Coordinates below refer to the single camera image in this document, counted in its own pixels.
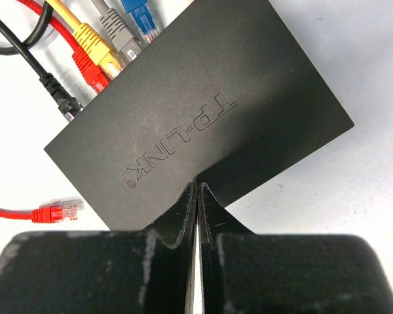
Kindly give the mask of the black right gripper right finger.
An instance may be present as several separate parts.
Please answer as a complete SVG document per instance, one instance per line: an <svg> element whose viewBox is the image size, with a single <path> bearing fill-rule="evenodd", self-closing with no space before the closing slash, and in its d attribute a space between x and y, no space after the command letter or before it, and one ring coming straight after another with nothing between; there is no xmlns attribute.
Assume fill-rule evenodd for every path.
<svg viewBox="0 0 393 314"><path fill-rule="evenodd" d="M375 251L341 234L256 234L198 194L205 313L393 313Z"/></svg>

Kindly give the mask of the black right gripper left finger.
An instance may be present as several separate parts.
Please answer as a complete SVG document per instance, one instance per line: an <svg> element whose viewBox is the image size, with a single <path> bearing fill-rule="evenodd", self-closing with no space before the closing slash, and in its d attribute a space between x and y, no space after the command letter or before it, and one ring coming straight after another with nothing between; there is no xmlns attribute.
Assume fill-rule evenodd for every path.
<svg viewBox="0 0 393 314"><path fill-rule="evenodd" d="M0 313L191 313L197 184L142 230L24 232L0 256Z"/></svg>

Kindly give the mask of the black network switch box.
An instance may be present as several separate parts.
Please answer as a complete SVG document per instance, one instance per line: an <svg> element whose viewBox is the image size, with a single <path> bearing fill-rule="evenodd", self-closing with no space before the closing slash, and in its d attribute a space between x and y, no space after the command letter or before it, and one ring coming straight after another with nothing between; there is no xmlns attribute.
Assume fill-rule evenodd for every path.
<svg viewBox="0 0 393 314"><path fill-rule="evenodd" d="M354 123L268 1L195 1L47 146L112 230L228 206Z"/></svg>

